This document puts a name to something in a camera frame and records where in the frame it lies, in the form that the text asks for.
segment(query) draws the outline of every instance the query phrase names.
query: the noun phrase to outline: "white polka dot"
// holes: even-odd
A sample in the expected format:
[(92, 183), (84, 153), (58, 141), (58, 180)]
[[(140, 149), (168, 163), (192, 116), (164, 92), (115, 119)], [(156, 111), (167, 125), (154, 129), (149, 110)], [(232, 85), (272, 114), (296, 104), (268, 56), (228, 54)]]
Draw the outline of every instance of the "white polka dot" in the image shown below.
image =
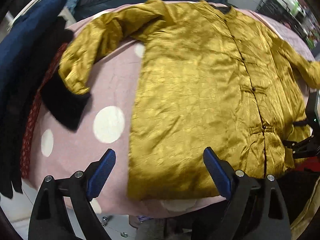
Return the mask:
[(95, 198), (90, 202), (90, 204), (92, 206), (93, 211), (96, 214), (101, 214), (102, 213), (101, 207), (100, 207), (98, 201)]
[(123, 130), (124, 114), (116, 106), (103, 108), (93, 121), (93, 133), (102, 143), (112, 143), (118, 140)]
[(106, 13), (108, 13), (108, 12), (106, 12), (106, 11), (99, 12), (99, 13), (97, 13), (97, 14), (95, 14), (95, 15), (93, 16), (93, 19), (98, 18), (98, 17), (100, 17), (101, 15), (106, 14)]
[(41, 152), (44, 156), (50, 156), (53, 149), (53, 134), (50, 129), (44, 131), (41, 137)]
[(185, 211), (196, 204), (196, 199), (160, 200), (161, 205), (169, 211)]
[(138, 42), (136, 46), (134, 46), (134, 52), (138, 57), (142, 58), (144, 54), (144, 45), (141, 42)]

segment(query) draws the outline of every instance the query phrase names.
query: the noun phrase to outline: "gold satin shirt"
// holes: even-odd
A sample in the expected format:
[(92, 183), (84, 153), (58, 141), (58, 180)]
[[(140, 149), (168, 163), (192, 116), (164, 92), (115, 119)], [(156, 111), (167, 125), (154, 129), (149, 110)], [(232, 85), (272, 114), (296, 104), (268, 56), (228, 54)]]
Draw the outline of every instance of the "gold satin shirt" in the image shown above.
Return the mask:
[(306, 61), (234, 8), (223, 14), (205, 1), (149, 0), (103, 14), (82, 30), (60, 62), (65, 86), (88, 92), (93, 63), (127, 36), (145, 44), (131, 119), (129, 197), (218, 195), (203, 164), (207, 146), (252, 177), (294, 168), (282, 140), (310, 133), (292, 125), (305, 118), (295, 73), (319, 89), (319, 62)]

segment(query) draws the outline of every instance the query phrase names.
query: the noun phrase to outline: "blue gripper pad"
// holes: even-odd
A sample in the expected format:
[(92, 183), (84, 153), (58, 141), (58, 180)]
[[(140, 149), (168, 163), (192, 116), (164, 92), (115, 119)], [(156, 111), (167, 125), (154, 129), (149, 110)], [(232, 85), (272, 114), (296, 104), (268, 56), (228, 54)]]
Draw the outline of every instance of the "blue gripper pad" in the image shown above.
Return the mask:
[(101, 161), (95, 173), (88, 180), (87, 199), (89, 201), (99, 196), (115, 164), (116, 153), (114, 150), (108, 149), (106, 156)]
[(227, 200), (231, 199), (231, 182), (217, 159), (211, 153), (211, 149), (206, 148), (203, 152), (203, 162), (207, 167), (213, 182), (215, 183), (221, 196)]

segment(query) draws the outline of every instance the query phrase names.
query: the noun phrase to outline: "silver bolt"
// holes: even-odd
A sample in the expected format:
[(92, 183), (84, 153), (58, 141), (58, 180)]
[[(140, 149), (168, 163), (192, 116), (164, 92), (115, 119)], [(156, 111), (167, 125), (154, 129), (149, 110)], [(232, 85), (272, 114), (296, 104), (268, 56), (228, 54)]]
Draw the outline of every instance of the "silver bolt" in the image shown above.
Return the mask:
[(80, 178), (80, 177), (82, 177), (82, 175), (83, 175), (82, 171), (76, 171), (76, 173), (75, 173), (76, 178)]
[(105, 227), (108, 224), (108, 218), (107, 217), (102, 217), (102, 226)]
[(50, 180), (52, 180), (52, 176), (48, 175), (44, 178), (45, 182), (49, 182)]
[(122, 237), (128, 237), (128, 234), (126, 232), (123, 232), (120, 234)]
[(244, 176), (244, 172), (241, 171), (241, 170), (237, 170), (237, 171), (236, 171), (236, 175), (237, 175), (238, 177), (243, 177), (243, 176)]
[(270, 181), (274, 181), (274, 180), (275, 180), (275, 177), (274, 177), (273, 175), (271, 175), (271, 174), (269, 174), (269, 175), (267, 176), (267, 178), (268, 178), (268, 180), (270, 180)]

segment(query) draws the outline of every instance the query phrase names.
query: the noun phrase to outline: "shirt sleeve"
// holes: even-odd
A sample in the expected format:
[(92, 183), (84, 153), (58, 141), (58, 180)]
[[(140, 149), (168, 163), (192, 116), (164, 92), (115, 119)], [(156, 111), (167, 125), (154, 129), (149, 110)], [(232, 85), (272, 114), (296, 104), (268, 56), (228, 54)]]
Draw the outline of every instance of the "shirt sleeve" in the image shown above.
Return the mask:
[(309, 87), (320, 89), (320, 62), (308, 61), (299, 55), (286, 41), (283, 41), (280, 48), (282, 54), (295, 67), (308, 84)]
[(172, 24), (174, 18), (161, 0), (103, 14), (92, 20), (64, 52), (59, 76), (69, 91), (85, 94), (94, 62), (115, 50), (122, 39), (132, 36), (145, 42), (151, 33)]

